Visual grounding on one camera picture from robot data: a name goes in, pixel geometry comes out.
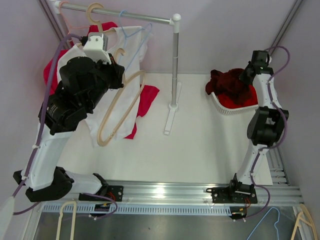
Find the beige hanger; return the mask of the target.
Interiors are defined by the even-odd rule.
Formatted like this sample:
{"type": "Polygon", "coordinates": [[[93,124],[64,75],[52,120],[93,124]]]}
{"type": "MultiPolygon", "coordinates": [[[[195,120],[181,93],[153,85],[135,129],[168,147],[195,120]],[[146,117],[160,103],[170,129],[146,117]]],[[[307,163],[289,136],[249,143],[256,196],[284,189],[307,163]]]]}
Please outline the beige hanger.
{"type": "Polygon", "coordinates": [[[100,10],[103,9],[103,5],[100,3],[92,3],[90,4],[85,11],[85,15],[87,20],[90,23],[89,26],[89,34],[102,34],[103,37],[107,37],[108,40],[113,40],[114,41],[114,46],[113,47],[108,47],[107,51],[109,53],[115,52],[118,47],[118,41],[119,41],[119,36],[118,36],[118,26],[114,22],[105,22],[102,23],[100,20],[94,20],[92,17],[92,11],[93,10],[100,10]]]}
{"type": "Polygon", "coordinates": [[[132,133],[140,95],[145,86],[145,72],[123,75],[124,87],[105,94],[97,117],[96,142],[105,147],[112,139],[123,139],[132,133]]]}

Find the maroon t shirt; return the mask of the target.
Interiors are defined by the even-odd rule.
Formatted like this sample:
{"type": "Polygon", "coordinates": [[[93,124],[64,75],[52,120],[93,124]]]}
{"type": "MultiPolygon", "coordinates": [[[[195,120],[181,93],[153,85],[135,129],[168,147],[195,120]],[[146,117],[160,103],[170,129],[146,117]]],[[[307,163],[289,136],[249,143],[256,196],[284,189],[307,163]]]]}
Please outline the maroon t shirt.
{"type": "Polygon", "coordinates": [[[213,69],[210,71],[210,81],[205,86],[207,95],[214,93],[216,96],[225,93],[234,102],[245,101],[250,94],[248,85],[239,80],[243,68],[233,68],[228,72],[213,69]]]}

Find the bright red t shirt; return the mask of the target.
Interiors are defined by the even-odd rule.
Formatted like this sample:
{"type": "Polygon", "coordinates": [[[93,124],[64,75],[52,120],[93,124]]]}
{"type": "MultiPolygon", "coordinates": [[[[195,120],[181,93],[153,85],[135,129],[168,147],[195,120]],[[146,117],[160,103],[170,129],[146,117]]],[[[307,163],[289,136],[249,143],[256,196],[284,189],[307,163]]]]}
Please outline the bright red t shirt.
{"type": "Polygon", "coordinates": [[[255,88],[252,85],[249,86],[249,91],[250,91],[249,97],[245,101],[234,102],[234,100],[232,100],[225,93],[217,95],[217,99],[223,107],[228,109],[239,109],[243,107],[250,107],[253,105],[257,105],[258,104],[257,94],[256,94],[255,88]]]}

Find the white t shirt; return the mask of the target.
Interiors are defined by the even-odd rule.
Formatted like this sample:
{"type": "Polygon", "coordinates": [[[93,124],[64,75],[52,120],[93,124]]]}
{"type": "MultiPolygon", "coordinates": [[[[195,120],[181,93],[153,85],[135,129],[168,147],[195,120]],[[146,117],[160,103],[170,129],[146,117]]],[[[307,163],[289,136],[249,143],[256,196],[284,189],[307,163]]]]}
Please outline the white t shirt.
{"type": "Polygon", "coordinates": [[[95,147],[104,147],[112,139],[132,139],[136,133],[145,90],[145,72],[140,63],[152,37],[152,26],[110,27],[103,33],[108,38],[107,52],[124,67],[124,87],[108,90],[85,119],[95,147]]]}

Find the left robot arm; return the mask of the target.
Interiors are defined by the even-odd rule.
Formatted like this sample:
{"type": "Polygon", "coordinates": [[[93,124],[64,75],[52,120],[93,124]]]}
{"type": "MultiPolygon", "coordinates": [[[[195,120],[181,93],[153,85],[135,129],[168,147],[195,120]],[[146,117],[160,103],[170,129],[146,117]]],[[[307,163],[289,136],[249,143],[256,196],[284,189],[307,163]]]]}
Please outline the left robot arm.
{"type": "Polygon", "coordinates": [[[73,173],[57,163],[79,122],[93,114],[109,89],[124,87],[124,72],[114,59],[104,64],[87,56],[74,57],[60,68],[61,81],[38,115],[41,142],[33,150],[28,178],[22,179],[26,170],[13,174],[18,184],[27,186],[25,195],[30,202],[55,201],[67,194],[78,194],[81,201],[107,197],[110,187],[98,173],[73,173]]]}

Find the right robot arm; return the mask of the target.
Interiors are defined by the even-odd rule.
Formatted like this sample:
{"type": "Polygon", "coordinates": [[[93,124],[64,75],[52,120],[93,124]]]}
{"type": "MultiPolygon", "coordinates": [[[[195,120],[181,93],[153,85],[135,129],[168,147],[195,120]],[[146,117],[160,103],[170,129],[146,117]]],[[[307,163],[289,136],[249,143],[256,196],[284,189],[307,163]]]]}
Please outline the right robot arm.
{"type": "Polygon", "coordinates": [[[278,101],[274,80],[277,72],[269,67],[271,57],[266,50],[255,50],[239,80],[255,89],[258,108],[247,127],[249,145],[243,163],[229,183],[227,196],[240,202],[255,195],[256,171],[270,149],[278,147],[287,134],[289,111],[278,101]]]}

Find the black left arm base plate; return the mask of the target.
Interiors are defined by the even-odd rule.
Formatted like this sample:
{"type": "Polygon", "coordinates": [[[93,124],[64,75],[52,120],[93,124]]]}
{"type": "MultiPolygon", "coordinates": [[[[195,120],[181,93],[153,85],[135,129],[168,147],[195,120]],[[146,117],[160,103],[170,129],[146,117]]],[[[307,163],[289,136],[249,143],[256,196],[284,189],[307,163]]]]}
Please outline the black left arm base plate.
{"type": "Polygon", "coordinates": [[[80,193],[78,199],[80,201],[98,202],[103,200],[103,198],[100,197],[102,196],[110,198],[115,202],[121,202],[123,199],[123,191],[124,187],[122,185],[109,185],[108,187],[102,187],[102,190],[99,190],[95,194],[97,196],[80,193]]]}

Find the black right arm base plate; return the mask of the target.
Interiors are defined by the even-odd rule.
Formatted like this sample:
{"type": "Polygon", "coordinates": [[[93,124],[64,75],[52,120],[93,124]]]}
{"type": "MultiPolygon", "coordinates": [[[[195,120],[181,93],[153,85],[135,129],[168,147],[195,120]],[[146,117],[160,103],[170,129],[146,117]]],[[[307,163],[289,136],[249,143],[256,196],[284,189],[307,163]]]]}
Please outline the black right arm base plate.
{"type": "Polygon", "coordinates": [[[212,187],[205,190],[211,194],[212,202],[215,204],[257,204],[256,192],[245,194],[230,191],[229,187],[212,187]]]}

